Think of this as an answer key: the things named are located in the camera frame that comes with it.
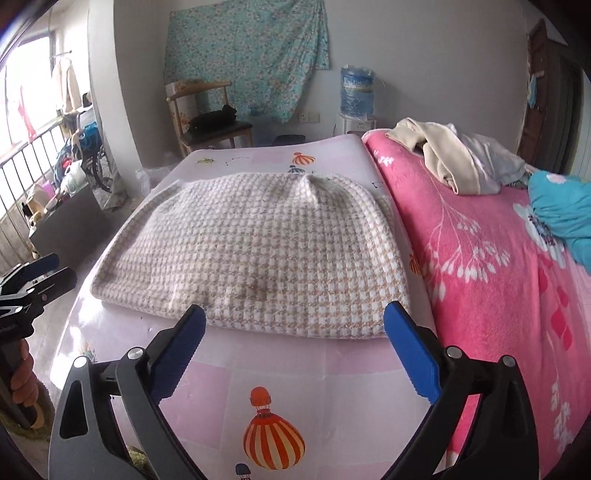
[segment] chair backrest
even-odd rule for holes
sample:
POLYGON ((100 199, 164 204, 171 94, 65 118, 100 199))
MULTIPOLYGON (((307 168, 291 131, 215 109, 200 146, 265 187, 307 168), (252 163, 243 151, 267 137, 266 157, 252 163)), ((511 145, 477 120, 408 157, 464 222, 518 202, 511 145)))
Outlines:
POLYGON ((181 153, 186 156, 189 151, 181 141, 180 136, 183 134, 183 126, 181 124, 180 114, 178 112, 177 99, 183 98, 190 95, 196 95, 198 93, 207 92, 208 90, 222 89, 222 98, 225 105, 229 105, 227 87, 232 86, 232 82, 225 80, 222 82, 191 82, 183 83, 182 88, 179 88, 178 92, 166 97, 168 104, 173 106, 173 117, 175 122, 175 131, 177 133, 178 145, 181 149, 181 153))

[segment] beige clothing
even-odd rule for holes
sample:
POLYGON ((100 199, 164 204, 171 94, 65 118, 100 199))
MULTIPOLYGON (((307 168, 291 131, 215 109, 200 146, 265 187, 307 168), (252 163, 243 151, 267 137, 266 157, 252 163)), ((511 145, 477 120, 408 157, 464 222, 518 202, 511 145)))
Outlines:
POLYGON ((53 67, 51 81, 56 91, 56 107, 63 113, 70 113, 82 106, 80 89, 69 59, 60 59, 53 67))
POLYGON ((445 125, 405 118, 400 120, 393 130, 387 132, 386 136, 411 151, 415 147, 421 147, 425 156, 425 166, 454 193, 480 194, 478 172, 470 152, 445 125))
POLYGON ((499 193, 525 171, 525 161, 494 138, 459 132, 453 124, 405 118, 386 136, 409 150, 421 147, 425 166, 456 194, 499 193))

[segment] bed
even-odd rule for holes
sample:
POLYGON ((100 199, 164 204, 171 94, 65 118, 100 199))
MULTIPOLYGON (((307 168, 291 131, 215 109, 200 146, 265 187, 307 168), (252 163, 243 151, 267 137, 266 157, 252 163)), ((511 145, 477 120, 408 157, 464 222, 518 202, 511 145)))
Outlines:
MULTIPOLYGON (((591 280, 567 251, 540 237, 527 192, 455 196, 432 181, 420 157, 383 131, 366 134, 363 142, 365 147, 358 137, 343 135, 298 146, 197 151, 146 202, 178 179, 238 171, 336 173, 392 202, 414 320, 472 358, 516 357, 534 408, 544 476, 591 407, 591 280)), ((94 298, 94 275, 96 266, 53 362, 51 380, 60 388, 78 355, 120 358, 171 326, 94 298)), ((253 478, 277 477, 255 465, 243 446, 255 414, 249 396, 260 386, 273 413, 306 444, 305 455, 281 478, 380 478, 428 410, 386 339, 310 339, 208 326, 177 391, 161 408, 209 478, 233 478, 239 463, 252 469, 253 478)), ((476 402, 469 399, 441 465, 460 451, 476 402)), ((124 439, 135 445, 122 405, 114 407, 124 439)))
MULTIPOLYGON (((386 132, 369 132, 363 141, 410 236, 439 339, 472 358, 496 361, 509 353, 517 359, 534 411, 543 478, 591 410, 591 277, 537 220, 527 190, 455 195, 427 171, 419 153, 386 132)), ((451 461, 476 402, 466 405, 451 461)))
MULTIPOLYGON (((354 135, 295 147, 196 151, 143 205, 176 180, 236 172, 336 173, 394 208, 373 159, 354 135)), ((395 209, 394 213, 394 236, 405 259, 413 319, 434 329, 423 279, 395 209)), ((53 362, 50 378, 59 388, 78 355, 95 361, 117 359, 174 324, 94 298, 90 285, 96 271, 97 265, 81 287, 53 362)), ((122 404, 113 403, 124 440, 137 445, 122 404)), ((243 463, 253 478, 277 478, 273 469, 280 469, 281 478, 294 480, 381 478, 429 408, 415 393, 386 338, 299 338, 216 326, 207 327, 176 392, 160 406, 208 478, 235 478, 236 465, 243 463), (251 401, 257 395, 270 397, 271 411, 290 425, 284 433, 298 448, 284 463, 259 458, 245 448, 245 432, 256 414, 251 401)))

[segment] hot air balloon print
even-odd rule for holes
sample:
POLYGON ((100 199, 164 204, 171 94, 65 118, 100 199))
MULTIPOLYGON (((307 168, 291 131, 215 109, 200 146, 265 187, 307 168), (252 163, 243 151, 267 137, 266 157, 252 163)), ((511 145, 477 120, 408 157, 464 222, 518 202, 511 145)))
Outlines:
POLYGON ((417 275, 422 275, 421 267, 418 264, 418 259, 415 254, 410 254, 410 262, 408 263, 408 266, 410 267, 410 270, 413 273, 416 273, 417 275))
POLYGON ((298 168, 295 165, 290 165, 290 170, 287 173, 306 173, 303 168, 298 168))
POLYGON ((301 152, 295 152, 294 155, 295 158, 291 162, 295 163, 296 165, 310 165, 311 163, 314 163, 315 160, 314 157, 304 155, 301 152))
POLYGON ((236 464, 236 474, 240 477, 240 480, 251 480, 251 470, 245 463, 236 464))
POLYGON ((271 396, 264 387, 251 391, 256 416, 244 432, 244 452, 267 470, 285 470, 301 460, 306 444, 300 432, 286 419, 270 410, 271 396))

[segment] blue gripper pad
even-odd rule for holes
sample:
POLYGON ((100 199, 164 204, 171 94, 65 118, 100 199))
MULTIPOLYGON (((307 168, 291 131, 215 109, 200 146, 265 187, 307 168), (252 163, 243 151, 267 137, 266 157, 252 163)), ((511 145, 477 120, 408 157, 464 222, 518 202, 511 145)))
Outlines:
POLYGON ((399 302, 384 310, 384 330, 417 393, 434 404, 441 395, 439 365, 421 340, 412 318, 399 302))
POLYGON ((56 254, 49 254, 45 257, 41 257, 39 260, 35 260, 24 268, 22 276, 23 283, 33 281, 51 270, 56 270, 59 266, 60 259, 56 254))
POLYGON ((158 335, 172 335, 172 340, 160 353, 150 372, 152 390, 150 397, 158 405, 163 398, 170 397, 177 388, 187 365, 205 335, 205 312, 193 305, 189 307, 176 327, 159 332, 158 335))

